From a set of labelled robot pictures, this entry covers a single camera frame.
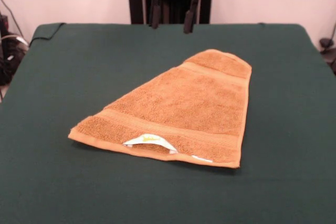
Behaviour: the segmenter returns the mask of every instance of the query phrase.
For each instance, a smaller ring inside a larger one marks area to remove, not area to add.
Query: towel
[[[251,66],[200,52],[75,126],[69,138],[162,161],[238,168]]]

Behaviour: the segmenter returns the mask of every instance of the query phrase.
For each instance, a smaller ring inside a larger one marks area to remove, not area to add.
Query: table
[[[49,24],[0,105],[0,223],[335,223],[336,82],[298,25]],[[252,66],[241,168],[162,162],[67,138],[205,49]]]

